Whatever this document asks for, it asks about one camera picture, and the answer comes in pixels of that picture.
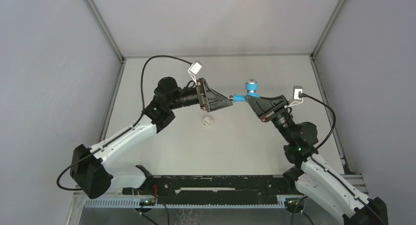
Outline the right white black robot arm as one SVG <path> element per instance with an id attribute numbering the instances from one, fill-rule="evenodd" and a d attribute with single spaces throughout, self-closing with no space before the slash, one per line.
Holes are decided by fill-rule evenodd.
<path id="1" fill-rule="evenodd" d="M 387 225 L 387 205 L 379 197 L 370 198 L 338 174 L 319 154 L 317 127 L 310 122 L 293 121 L 287 99 L 246 96 L 256 116 L 271 122 L 287 144 L 284 152 L 289 163 L 284 189 L 300 192 L 326 210 L 341 225 Z"/>

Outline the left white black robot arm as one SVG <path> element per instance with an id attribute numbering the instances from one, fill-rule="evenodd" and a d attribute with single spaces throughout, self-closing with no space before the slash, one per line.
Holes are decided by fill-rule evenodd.
<path id="1" fill-rule="evenodd" d="M 174 120 L 175 109 L 196 104 L 203 111 L 212 112 L 232 106 L 233 102 L 212 90 L 204 78 L 198 79 L 196 87 L 191 88 L 179 87 L 172 77 L 162 78 L 154 90 L 153 99 L 137 120 L 97 144 L 75 148 L 71 178 L 90 199 L 114 188 L 135 188 L 142 194 L 151 192 L 153 180 L 144 167 L 115 168 L 115 160 L 165 129 Z"/>

